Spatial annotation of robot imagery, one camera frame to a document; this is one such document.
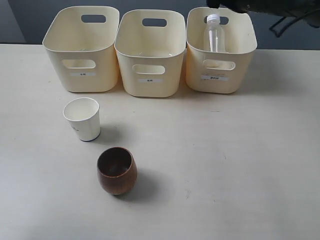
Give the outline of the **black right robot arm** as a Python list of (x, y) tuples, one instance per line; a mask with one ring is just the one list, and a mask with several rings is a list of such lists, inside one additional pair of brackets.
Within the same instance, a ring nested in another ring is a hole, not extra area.
[(318, 0), (206, 0), (206, 5), (215, 9), (222, 5), (240, 14), (255, 12), (293, 18), (320, 8)]

